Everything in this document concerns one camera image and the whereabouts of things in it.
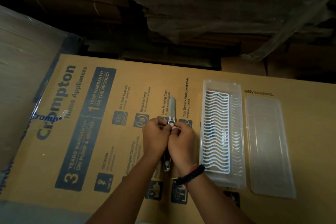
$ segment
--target forearm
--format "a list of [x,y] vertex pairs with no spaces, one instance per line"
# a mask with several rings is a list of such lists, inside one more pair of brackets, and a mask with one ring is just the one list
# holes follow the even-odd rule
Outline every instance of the forearm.
[[188,183],[188,191],[205,224],[252,223],[205,173]]
[[158,162],[143,156],[87,224],[134,224]]

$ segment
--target plastic container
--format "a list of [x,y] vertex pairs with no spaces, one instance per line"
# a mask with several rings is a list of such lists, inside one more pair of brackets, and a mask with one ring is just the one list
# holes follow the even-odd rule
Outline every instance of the plastic container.
[[246,97],[245,105],[252,191],[296,198],[280,101]]
[[[214,125],[216,133],[211,132]],[[239,84],[204,80],[200,134],[199,163],[206,167],[208,177],[219,186],[246,187]]]

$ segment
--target bracelet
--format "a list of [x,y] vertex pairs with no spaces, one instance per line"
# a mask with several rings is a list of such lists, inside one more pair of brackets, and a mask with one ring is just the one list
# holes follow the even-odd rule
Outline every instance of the bracelet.
[[175,185],[182,185],[182,184],[187,185],[187,183],[190,182],[192,179],[195,179],[198,175],[202,174],[204,170],[205,170],[205,167],[203,165],[199,165],[199,167],[197,167],[194,171],[187,174],[186,176],[174,179],[173,183]]

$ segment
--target wavy drain grid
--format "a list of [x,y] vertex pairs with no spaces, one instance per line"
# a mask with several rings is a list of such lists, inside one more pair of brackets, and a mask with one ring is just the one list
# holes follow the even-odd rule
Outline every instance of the wavy drain grid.
[[205,92],[203,165],[208,172],[230,173],[229,94]]

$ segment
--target number 3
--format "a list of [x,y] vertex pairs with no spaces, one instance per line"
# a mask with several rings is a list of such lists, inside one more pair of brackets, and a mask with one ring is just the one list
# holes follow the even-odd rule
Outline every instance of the number 3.
[[66,174],[65,177],[64,177],[64,181],[68,182],[72,178],[74,178],[74,180],[72,181],[72,184],[74,184],[78,181],[78,175],[77,174]]

